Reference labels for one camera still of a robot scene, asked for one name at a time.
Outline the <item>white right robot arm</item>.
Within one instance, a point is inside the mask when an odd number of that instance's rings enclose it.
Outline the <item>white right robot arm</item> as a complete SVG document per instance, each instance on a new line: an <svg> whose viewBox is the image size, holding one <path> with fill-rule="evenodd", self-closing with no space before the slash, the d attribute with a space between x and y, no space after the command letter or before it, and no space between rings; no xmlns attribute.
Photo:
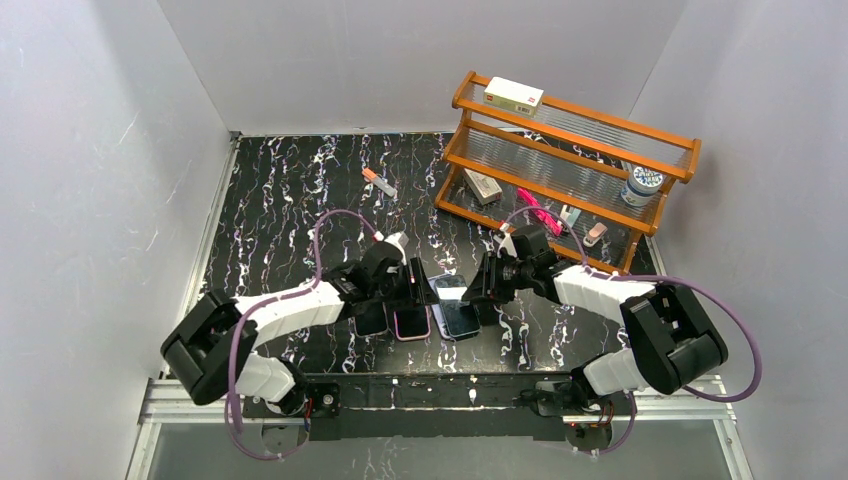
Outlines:
<svg viewBox="0 0 848 480"><path fill-rule="evenodd" d="M546 231L524 226L483 257L463 301L502 305L531 290L553 303L622 326L628 347L573 369L553 387L565 407L588 407L611 394L652 388L670 395L723 364L727 346L691 288L659 280L616 280L558 257Z"/></svg>

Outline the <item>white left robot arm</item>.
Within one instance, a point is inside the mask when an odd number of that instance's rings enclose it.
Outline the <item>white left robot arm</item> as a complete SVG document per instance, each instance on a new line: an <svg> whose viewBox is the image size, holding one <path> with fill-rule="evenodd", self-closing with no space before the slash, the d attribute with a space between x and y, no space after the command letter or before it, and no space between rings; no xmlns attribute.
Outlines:
<svg viewBox="0 0 848 480"><path fill-rule="evenodd" d="M207 292L165 338L160 354L199 406L255 397L299 415L310 402L308 380L292 362L260 355L260 346L299 330L437 301L421 260L382 240L304 286L247 297Z"/></svg>

